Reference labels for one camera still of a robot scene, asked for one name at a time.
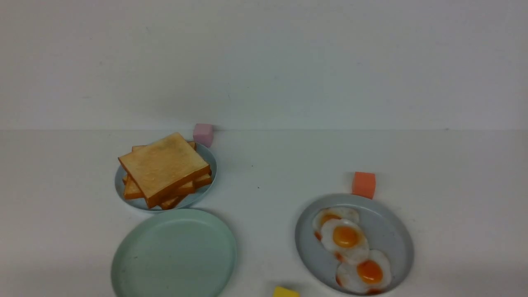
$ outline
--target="plate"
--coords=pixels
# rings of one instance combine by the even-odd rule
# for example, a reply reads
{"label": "plate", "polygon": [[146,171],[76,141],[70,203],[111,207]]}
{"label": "plate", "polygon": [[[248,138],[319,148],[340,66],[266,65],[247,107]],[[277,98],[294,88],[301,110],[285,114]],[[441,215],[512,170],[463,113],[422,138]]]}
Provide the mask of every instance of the plate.
{"label": "plate", "polygon": [[214,215],[179,209],[153,216],[121,242],[112,261],[117,297],[215,297],[237,259],[231,230]]}
{"label": "plate", "polygon": [[349,295],[335,281],[339,261],[314,236],[312,221],[324,208],[344,206],[360,214],[359,226],[365,233],[370,249],[384,252],[391,263],[392,282],[384,290],[397,287],[411,271],[414,247],[405,225],[385,206],[376,201],[350,194],[332,194],[317,199],[300,215],[295,227],[295,245],[306,268],[322,283]]}
{"label": "plate", "polygon": [[[212,178],[213,182],[211,184],[209,184],[209,185],[206,185],[206,186],[203,186],[203,187],[197,189],[196,193],[187,195],[187,197],[185,197],[173,209],[187,208],[187,207],[190,207],[191,205],[197,203],[198,201],[200,201],[209,192],[209,189],[214,185],[214,181],[216,180],[216,159],[214,158],[213,153],[211,153],[211,151],[207,147],[205,147],[204,145],[202,145],[202,144],[200,144],[198,142],[196,143],[196,152],[211,166],[211,172],[212,172],[211,178]],[[167,211],[167,210],[163,210],[160,206],[156,206],[154,208],[148,208],[147,203],[145,202],[145,199],[143,199],[143,198],[132,199],[132,200],[125,199],[125,197],[123,196],[123,192],[125,191],[125,184],[123,184],[123,180],[122,179],[123,179],[123,177],[126,174],[127,174],[127,172],[120,165],[119,168],[117,169],[116,176],[115,176],[115,179],[114,179],[117,195],[119,195],[119,197],[121,197],[121,200],[123,200],[126,204],[128,204],[128,205],[130,205],[130,206],[132,206],[134,208],[137,208],[137,209],[149,212],[149,213],[155,213],[156,214],[156,213]]]}

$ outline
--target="fried egg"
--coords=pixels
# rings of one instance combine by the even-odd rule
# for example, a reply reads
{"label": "fried egg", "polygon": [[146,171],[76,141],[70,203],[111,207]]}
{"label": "fried egg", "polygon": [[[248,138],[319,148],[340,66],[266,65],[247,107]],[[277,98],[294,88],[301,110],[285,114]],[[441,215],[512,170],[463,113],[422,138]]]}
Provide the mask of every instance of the fried egg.
{"label": "fried egg", "polygon": [[356,265],[369,256],[369,242],[361,228],[346,219],[330,219],[321,228],[321,243],[341,262]]}
{"label": "fried egg", "polygon": [[314,227],[314,234],[317,239],[321,240],[321,227],[331,219],[347,219],[351,222],[359,224],[360,214],[350,207],[330,207],[321,210],[312,221]]}
{"label": "fried egg", "polygon": [[337,284],[357,294],[379,294],[392,281],[391,265],[385,254],[370,250],[369,257],[357,265],[342,263],[335,276]]}

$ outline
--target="white wall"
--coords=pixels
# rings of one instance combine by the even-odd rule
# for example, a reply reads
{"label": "white wall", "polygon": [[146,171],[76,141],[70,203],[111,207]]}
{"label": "white wall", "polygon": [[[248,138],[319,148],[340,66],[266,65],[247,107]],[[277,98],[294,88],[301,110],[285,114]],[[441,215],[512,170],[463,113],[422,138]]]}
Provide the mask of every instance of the white wall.
{"label": "white wall", "polygon": [[528,129],[527,0],[3,0],[0,128]]}

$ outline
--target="orange cube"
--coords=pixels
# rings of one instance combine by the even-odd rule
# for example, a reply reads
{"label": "orange cube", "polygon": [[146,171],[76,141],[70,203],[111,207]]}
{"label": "orange cube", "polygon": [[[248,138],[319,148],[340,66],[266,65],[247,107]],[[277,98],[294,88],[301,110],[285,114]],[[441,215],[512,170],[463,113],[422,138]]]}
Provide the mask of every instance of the orange cube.
{"label": "orange cube", "polygon": [[365,198],[374,198],[376,190],[376,175],[368,172],[355,172],[352,181],[352,194]]}

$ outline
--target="pink cube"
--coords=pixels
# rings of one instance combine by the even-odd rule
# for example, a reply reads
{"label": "pink cube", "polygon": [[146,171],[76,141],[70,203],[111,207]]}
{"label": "pink cube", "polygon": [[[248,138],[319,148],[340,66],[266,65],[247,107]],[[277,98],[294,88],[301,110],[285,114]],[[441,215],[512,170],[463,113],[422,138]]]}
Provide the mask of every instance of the pink cube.
{"label": "pink cube", "polygon": [[193,132],[194,141],[201,143],[207,147],[213,144],[213,125],[196,124]]}

